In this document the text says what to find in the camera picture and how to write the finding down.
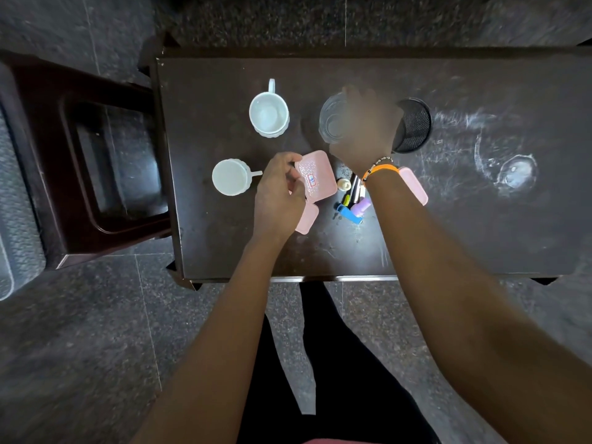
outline hand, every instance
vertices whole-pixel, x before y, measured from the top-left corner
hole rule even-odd
[[[393,152],[393,140],[403,118],[403,110],[381,103],[373,90],[362,96],[354,86],[343,88],[347,96],[349,131],[329,152],[341,159],[360,178],[381,157]]]
[[[296,229],[304,211],[304,182],[296,168],[290,165],[290,162],[300,160],[300,154],[276,154],[257,186],[253,238],[272,240],[279,249]]]

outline scratched surface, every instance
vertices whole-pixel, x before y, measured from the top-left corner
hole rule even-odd
[[[415,172],[426,207],[486,268],[560,275],[575,267],[592,224],[589,51],[493,52],[489,59],[166,58],[157,67],[175,258],[185,277],[228,278],[252,231],[257,179],[246,193],[226,197],[212,186],[214,165],[240,158],[256,171],[278,151],[327,150],[318,134],[320,107],[348,82],[428,105],[429,141],[396,160]],[[274,139],[257,134],[248,116],[270,77],[290,109],[288,130]],[[331,163],[337,177],[347,174]],[[340,193],[317,204],[315,224],[290,238],[274,275],[394,274],[374,210],[360,225],[336,217]]]

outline white cup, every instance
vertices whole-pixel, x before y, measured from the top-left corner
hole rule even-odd
[[[288,129],[290,111],[284,98],[275,93],[275,79],[269,80],[267,92],[253,98],[249,118],[255,131],[267,138],[278,137]]]
[[[261,176],[263,171],[251,171],[251,168],[237,158],[227,158],[216,164],[212,171],[214,187],[226,196],[245,193],[251,186],[253,176]]]

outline orange wristband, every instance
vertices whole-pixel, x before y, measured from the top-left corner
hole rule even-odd
[[[384,163],[382,165],[375,165],[372,168],[370,168],[370,170],[366,171],[366,174],[364,174],[364,177],[362,178],[362,180],[365,182],[366,179],[368,178],[368,176],[370,176],[372,173],[379,171],[379,170],[391,170],[391,171],[396,171],[397,173],[399,172],[398,168],[390,163]]]

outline black mesh pen holder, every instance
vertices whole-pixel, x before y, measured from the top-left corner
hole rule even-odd
[[[426,104],[420,99],[402,99],[397,106],[404,113],[393,140],[393,153],[412,153],[421,148],[430,137],[432,116]]]

